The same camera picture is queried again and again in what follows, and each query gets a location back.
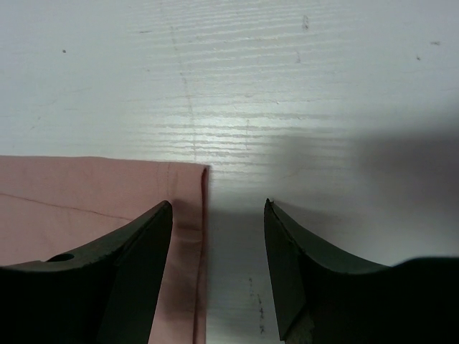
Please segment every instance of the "dark spot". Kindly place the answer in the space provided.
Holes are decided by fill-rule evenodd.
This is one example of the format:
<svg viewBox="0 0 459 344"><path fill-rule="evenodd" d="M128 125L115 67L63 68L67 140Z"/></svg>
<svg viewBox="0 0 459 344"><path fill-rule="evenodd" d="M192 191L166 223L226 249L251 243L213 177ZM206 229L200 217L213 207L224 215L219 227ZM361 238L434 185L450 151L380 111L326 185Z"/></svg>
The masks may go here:
<svg viewBox="0 0 459 344"><path fill-rule="evenodd" d="M308 16L303 16L303 25L301 25L303 31L306 32L309 29L309 18Z"/></svg>
<svg viewBox="0 0 459 344"><path fill-rule="evenodd" d="M258 309L258 312L260 313L260 334L265 333L265 310L263 309L263 305L261 302L261 297L260 294L257 294L258 297L258 305L260 308Z"/></svg>
<svg viewBox="0 0 459 344"><path fill-rule="evenodd" d="M250 297L254 297L255 293L253 292L252 278L249 278L249 284L250 284L250 287L249 287L249 295L250 295Z"/></svg>

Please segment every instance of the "pink cloth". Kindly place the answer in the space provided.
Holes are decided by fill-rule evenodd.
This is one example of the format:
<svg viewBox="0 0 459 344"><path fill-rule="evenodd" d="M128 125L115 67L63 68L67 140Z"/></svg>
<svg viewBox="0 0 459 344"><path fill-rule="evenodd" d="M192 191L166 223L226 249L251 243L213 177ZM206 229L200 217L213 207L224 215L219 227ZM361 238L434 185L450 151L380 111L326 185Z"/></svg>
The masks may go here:
<svg viewBox="0 0 459 344"><path fill-rule="evenodd" d="M174 228L149 343L204 344L206 197L206 166L2 156L0 264L47 260L166 199Z"/></svg>

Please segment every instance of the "white table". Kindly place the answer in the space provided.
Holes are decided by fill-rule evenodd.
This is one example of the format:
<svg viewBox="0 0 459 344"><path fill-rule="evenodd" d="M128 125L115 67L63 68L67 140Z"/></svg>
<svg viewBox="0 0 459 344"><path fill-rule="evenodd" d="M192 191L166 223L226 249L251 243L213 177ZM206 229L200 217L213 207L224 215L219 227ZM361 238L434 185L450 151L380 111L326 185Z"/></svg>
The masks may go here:
<svg viewBox="0 0 459 344"><path fill-rule="evenodd" d="M266 197L367 259L459 254L458 140L406 134L454 132L458 15L455 0L1 1L0 154L212 165L208 343L278 343Z"/></svg>

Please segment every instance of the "wood grain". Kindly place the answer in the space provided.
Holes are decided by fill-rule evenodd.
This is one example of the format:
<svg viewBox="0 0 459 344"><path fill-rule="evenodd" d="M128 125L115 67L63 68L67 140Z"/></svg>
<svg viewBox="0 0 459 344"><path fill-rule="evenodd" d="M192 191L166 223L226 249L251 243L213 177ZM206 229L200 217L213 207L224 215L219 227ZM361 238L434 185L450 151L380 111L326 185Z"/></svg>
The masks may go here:
<svg viewBox="0 0 459 344"><path fill-rule="evenodd" d="M276 343L266 197L367 259L459 253L448 188L428 193L439 183L418 168L378 174L387 140L369 150L375 132L455 117L458 12L448 0L5 2L0 154L211 164L208 341Z"/></svg>

